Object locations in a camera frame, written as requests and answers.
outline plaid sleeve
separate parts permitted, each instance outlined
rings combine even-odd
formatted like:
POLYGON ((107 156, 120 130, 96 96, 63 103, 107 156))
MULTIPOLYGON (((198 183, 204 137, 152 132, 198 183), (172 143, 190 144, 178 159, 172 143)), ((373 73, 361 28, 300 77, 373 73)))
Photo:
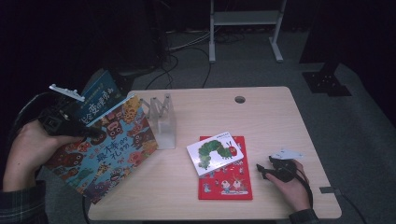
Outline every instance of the plaid sleeve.
POLYGON ((46 184, 12 192, 0 192, 0 223, 48 223, 45 212, 46 184))
POLYGON ((314 209, 306 209, 289 216, 292 224, 319 224, 320 221, 314 209))

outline hand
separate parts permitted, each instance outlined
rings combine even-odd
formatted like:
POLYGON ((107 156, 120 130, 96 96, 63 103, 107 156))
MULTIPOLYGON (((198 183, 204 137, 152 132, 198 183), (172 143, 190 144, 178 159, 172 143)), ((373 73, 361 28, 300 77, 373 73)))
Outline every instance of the hand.
POLYGON ((35 171, 57 148, 82 137, 50 136, 38 120, 25 124, 12 143, 3 179, 3 191, 26 189, 35 185, 35 171))
MULTIPOLYGON (((302 172, 302 174, 300 174, 300 172, 297 171, 297 174, 302 179, 305 179, 309 184, 309 181, 304 174, 304 167, 299 162, 295 160, 293 161, 296 164, 297 169, 302 172)), ((282 192, 286 202, 294 209, 295 212, 311 208, 309 204, 308 193, 298 179, 294 178, 291 181, 285 183, 271 174, 267 173, 265 176, 275 184, 280 192, 282 192)))

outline white metal rack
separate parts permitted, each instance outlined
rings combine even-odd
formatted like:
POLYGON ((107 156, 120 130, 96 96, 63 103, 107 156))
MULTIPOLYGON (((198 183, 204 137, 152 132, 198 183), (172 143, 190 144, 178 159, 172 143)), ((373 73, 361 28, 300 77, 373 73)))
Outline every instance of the white metal rack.
POLYGON ((282 24, 283 14, 287 0, 282 0, 280 10, 268 11, 223 11, 215 12, 215 0, 210 2, 210 41, 209 41, 209 61, 216 61, 215 51, 215 26, 217 25, 259 25, 274 24, 276 26, 274 35, 269 37, 271 47, 278 63, 283 62, 283 57, 277 46, 280 25, 282 24))

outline picture book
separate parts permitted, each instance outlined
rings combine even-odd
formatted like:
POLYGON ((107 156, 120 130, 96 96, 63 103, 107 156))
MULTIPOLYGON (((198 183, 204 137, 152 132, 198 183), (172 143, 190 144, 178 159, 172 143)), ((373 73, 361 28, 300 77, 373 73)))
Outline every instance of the picture book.
POLYGON ((84 102, 77 101, 73 112, 75 119, 86 125, 125 99, 107 70, 100 69, 93 77, 97 78, 81 94, 84 102))
POLYGON ((230 133, 221 133, 187 146, 198 176, 244 158, 230 133))
POLYGON ((245 155, 222 168, 199 178, 198 199, 200 200, 252 200, 248 155, 244 136, 233 136, 235 143, 245 155))
POLYGON ((131 94, 87 126, 98 138, 59 148, 45 164, 64 182, 98 203, 158 147, 140 100, 131 94))

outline gray floor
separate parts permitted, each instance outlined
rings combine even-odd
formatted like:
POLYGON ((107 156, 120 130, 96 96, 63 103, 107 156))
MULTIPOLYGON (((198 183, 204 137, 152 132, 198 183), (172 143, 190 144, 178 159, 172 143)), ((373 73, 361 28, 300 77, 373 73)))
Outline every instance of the gray floor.
MULTIPOLYGON (((339 188, 359 207, 368 223, 393 223, 396 219, 393 198, 396 194, 395 128, 363 88, 359 77, 342 64, 335 75, 352 96, 311 93, 302 72, 317 71, 322 64, 298 63, 307 35, 308 32, 281 32, 278 44, 283 63, 275 61, 267 33, 246 35, 244 40, 230 45, 217 45, 217 61, 211 65, 205 88, 290 88, 332 186, 339 188)), ((175 47, 196 37, 179 34, 170 35, 169 40, 175 47)), ((194 47, 206 52, 208 49, 206 42, 194 47)), ((169 72, 172 85, 169 85, 168 76, 162 76, 148 88, 202 88, 209 69, 206 55, 197 49, 184 49, 173 55, 178 58, 178 65, 169 72)), ((172 67, 175 61, 173 59, 164 67, 172 67)), ((161 72, 159 69, 137 78, 132 89, 145 89, 161 72)), ((47 170, 42 171, 40 178, 48 182, 50 223, 85 223, 81 196, 47 170)), ((336 220, 323 220, 323 223, 362 223, 343 197, 337 199, 343 215, 336 220)))

